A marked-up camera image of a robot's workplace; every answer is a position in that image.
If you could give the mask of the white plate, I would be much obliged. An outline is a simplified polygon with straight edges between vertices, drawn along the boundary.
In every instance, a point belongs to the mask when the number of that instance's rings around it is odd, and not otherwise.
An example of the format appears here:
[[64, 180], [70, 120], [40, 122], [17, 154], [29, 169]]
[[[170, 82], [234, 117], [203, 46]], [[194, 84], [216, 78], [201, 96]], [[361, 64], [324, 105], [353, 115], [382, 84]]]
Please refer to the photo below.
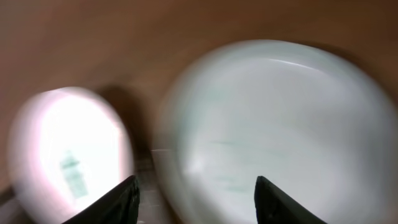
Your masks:
[[255, 223], [259, 176], [320, 222], [397, 222], [397, 108], [318, 48], [248, 40], [204, 55], [167, 95], [154, 153], [185, 223]]
[[134, 172], [121, 118], [96, 93], [45, 91], [18, 111], [9, 133], [8, 172], [36, 223], [63, 223]]

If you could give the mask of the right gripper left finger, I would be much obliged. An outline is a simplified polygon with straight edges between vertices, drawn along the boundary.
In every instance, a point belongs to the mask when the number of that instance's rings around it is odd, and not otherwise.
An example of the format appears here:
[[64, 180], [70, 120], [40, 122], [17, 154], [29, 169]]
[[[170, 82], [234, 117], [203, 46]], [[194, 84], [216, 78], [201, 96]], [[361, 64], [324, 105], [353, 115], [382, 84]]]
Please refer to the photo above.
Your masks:
[[63, 224], [136, 224], [139, 204], [138, 179], [131, 175]]

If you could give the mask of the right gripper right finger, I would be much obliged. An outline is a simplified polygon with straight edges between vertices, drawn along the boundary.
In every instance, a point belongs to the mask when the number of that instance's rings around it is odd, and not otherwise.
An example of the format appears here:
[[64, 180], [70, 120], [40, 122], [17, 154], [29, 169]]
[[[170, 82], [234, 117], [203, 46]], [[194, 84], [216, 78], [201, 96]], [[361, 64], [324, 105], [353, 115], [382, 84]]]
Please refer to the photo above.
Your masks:
[[258, 224], [326, 224], [264, 176], [256, 179], [254, 202]]

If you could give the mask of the white plate top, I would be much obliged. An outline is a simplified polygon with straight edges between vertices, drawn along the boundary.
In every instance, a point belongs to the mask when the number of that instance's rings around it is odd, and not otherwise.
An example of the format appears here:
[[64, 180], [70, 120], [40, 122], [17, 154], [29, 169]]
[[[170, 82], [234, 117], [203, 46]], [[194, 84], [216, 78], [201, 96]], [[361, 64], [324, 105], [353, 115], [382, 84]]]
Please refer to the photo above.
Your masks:
[[96, 93], [45, 91], [18, 111], [9, 133], [8, 172], [36, 223], [63, 223], [134, 172], [121, 118]]

